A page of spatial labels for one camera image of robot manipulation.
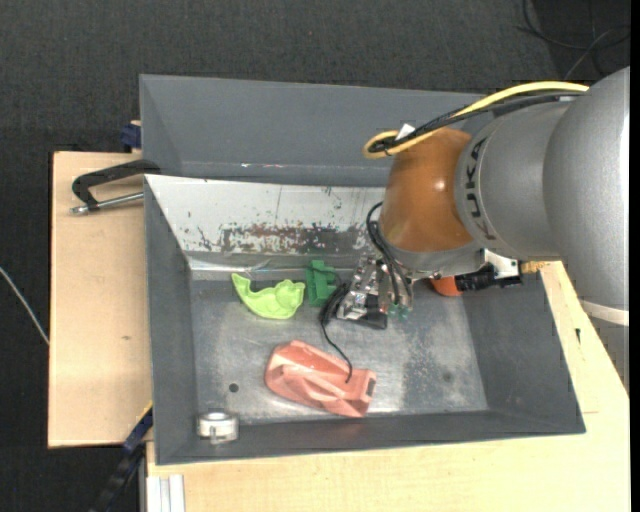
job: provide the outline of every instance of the bin floor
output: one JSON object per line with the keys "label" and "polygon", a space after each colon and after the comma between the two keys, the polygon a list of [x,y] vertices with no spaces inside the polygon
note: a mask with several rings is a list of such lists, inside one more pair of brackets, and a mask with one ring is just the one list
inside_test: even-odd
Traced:
{"label": "bin floor", "polygon": [[[290,402],[264,384],[274,347],[292,339],[335,351],[324,340],[319,308],[305,304],[289,320],[255,316],[231,279],[191,282],[191,311],[200,410],[223,408],[246,424],[335,418]],[[356,368],[378,379],[369,416],[487,409],[473,339],[462,300],[415,285],[415,313],[391,318],[386,330],[334,319],[331,339]]]}

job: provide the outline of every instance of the wooden board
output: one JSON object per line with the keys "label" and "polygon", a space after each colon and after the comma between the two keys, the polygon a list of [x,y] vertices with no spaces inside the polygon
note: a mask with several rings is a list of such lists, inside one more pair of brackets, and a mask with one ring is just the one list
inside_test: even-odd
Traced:
{"label": "wooden board", "polygon": [[[121,443],[151,399],[142,201],[90,216],[76,176],[139,155],[59,152],[51,213],[50,447]],[[98,199],[141,190],[129,179]]]}

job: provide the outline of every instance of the green toy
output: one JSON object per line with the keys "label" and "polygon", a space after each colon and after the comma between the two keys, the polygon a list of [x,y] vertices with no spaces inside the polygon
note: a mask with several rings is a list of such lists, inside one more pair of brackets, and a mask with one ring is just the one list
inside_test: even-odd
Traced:
{"label": "green toy", "polygon": [[312,260],[305,270],[307,276],[307,295],[309,304],[321,307],[335,291],[336,271],[327,267],[322,260]]}
{"label": "green toy", "polygon": [[231,274],[231,279],[242,302],[263,318],[286,320],[291,318],[302,304],[304,283],[294,283],[285,279],[272,288],[252,292],[250,279],[238,274]]}

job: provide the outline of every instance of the gray cable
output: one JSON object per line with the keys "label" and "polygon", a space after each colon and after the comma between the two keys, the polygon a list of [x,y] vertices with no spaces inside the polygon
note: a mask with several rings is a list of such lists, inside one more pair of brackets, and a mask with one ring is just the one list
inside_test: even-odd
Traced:
{"label": "gray cable", "polygon": [[7,280],[7,283],[9,283],[9,286],[14,291],[16,296],[20,299],[20,302],[22,302],[22,305],[29,313],[29,316],[31,317],[31,320],[33,320],[34,325],[38,328],[38,331],[40,331],[40,336],[42,336],[42,339],[45,341],[45,343],[49,345],[49,337],[47,336],[47,333],[44,332],[42,325],[40,325],[40,322],[38,321],[36,314],[33,312],[33,309],[31,309],[31,306],[29,306],[29,303],[27,302],[27,300],[24,298],[20,290],[18,290],[18,287],[14,284],[14,282],[11,280],[11,278],[9,277],[9,274],[7,274],[7,272],[2,267],[0,267],[0,274],[2,274],[2,276]]}

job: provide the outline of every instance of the gray bin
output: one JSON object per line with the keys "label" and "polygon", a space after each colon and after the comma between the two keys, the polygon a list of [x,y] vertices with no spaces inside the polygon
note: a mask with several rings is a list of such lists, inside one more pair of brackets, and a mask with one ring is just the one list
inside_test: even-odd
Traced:
{"label": "gray bin", "polygon": [[[285,277],[301,279],[316,257],[347,278],[368,249],[363,213],[382,196],[391,165],[365,160],[363,142],[399,122],[425,122],[474,99],[142,78],[144,156],[163,174],[179,177],[145,182],[159,464],[584,432],[535,277],[518,288],[464,298],[443,298],[417,283],[409,320],[392,320],[386,331],[334,320],[330,332],[354,365],[378,374],[370,413],[356,420],[287,402],[262,381],[279,343],[303,339],[331,352],[318,310],[305,302],[291,320],[260,319],[231,288],[234,269],[258,287],[269,286]],[[317,222],[310,211],[317,211]],[[229,242],[226,234],[240,217],[231,235],[252,243]],[[298,217],[304,220],[296,222]],[[260,244],[256,225],[298,241],[313,226],[325,237],[325,249]],[[196,418],[212,408],[239,415],[238,440],[212,446],[198,437]]]}

